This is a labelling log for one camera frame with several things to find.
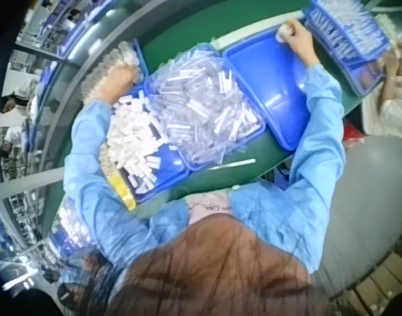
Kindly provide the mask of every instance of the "blue smock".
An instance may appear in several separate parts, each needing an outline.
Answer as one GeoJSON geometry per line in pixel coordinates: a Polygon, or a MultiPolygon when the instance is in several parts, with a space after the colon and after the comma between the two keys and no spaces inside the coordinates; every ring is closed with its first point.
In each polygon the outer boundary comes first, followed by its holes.
{"type": "MultiPolygon", "coordinates": [[[[283,191],[271,183],[255,182],[231,190],[228,197],[237,219],[263,242],[294,254],[313,273],[322,259],[331,198],[345,164],[344,110],[339,83],[322,65],[307,69],[305,93],[311,118],[293,158],[290,186],[283,191]]],[[[96,100],[76,117],[64,190],[75,201],[100,252],[113,265],[130,265],[183,232],[189,209],[183,199],[167,203],[150,219],[126,209],[99,163],[111,115],[111,106],[96,100]]]]}

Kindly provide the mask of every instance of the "green workbench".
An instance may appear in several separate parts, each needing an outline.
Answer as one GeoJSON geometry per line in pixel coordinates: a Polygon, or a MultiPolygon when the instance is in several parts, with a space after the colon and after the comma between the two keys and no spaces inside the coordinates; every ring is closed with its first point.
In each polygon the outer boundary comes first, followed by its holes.
{"type": "MultiPolygon", "coordinates": [[[[161,33],[154,40],[143,46],[143,54],[150,72],[161,63],[174,58],[200,42],[210,42],[249,24],[276,15],[297,11],[308,5],[308,1],[254,0],[249,5],[244,0],[227,0],[204,9],[161,33]]],[[[345,113],[360,103],[337,66],[316,45],[316,50],[324,67],[337,78],[343,90],[345,113]]],[[[287,159],[292,152],[284,151],[277,143],[270,130],[259,138],[249,142],[244,153],[233,153],[224,160],[224,164],[255,159],[256,162],[240,167],[218,170],[202,170],[193,173],[175,187],[156,195],[152,200],[139,205],[137,212],[151,215],[164,203],[180,199],[188,194],[229,188],[235,184],[246,184],[273,169],[287,159]]]]}

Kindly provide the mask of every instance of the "gray surface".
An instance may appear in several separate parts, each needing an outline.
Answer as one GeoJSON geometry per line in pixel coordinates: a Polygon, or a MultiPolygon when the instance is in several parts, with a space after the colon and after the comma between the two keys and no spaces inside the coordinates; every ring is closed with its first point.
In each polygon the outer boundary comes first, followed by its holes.
{"type": "Polygon", "coordinates": [[[402,140],[367,137],[347,152],[317,282],[330,295],[363,277],[402,235],[402,140]]]}
{"type": "Polygon", "coordinates": [[[63,180],[64,169],[57,168],[43,171],[30,176],[13,179],[0,183],[0,200],[9,198],[26,190],[33,190],[42,186],[63,180]]]}

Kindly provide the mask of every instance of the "blue sleeve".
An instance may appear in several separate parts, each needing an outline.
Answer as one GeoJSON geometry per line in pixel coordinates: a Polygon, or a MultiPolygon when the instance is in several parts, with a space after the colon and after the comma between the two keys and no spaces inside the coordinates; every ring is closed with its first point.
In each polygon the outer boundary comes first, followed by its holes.
{"type": "Polygon", "coordinates": [[[331,199],[345,164],[344,109],[339,83],[322,65],[307,69],[305,91],[311,118],[294,155],[286,194],[297,205],[289,225],[303,235],[311,273],[322,259],[331,199]]]}
{"type": "Polygon", "coordinates": [[[127,210],[107,182],[99,163],[100,146],[109,129],[111,106],[94,101],[76,117],[72,151],[65,159],[64,190],[87,224],[103,255],[113,264],[128,264],[157,246],[146,220],[127,210]]]}

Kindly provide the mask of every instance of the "person in white shirt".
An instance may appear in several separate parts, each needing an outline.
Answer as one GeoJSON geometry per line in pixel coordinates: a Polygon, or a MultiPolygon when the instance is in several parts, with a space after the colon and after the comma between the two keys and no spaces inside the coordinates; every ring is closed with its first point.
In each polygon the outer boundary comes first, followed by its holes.
{"type": "Polygon", "coordinates": [[[402,44],[401,58],[394,50],[386,53],[384,81],[363,99],[347,118],[366,135],[402,138],[402,44]]]}
{"type": "Polygon", "coordinates": [[[22,148],[22,127],[13,126],[8,128],[1,148],[1,156],[7,158],[13,149],[21,150],[22,148]]]}
{"type": "Polygon", "coordinates": [[[37,88],[37,80],[30,79],[25,81],[23,85],[15,88],[10,95],[2,97],[1,113],[5,114],[17,108],[20,112],[26,112],[26,106],[30,102],[31,97],[37,88]]]}

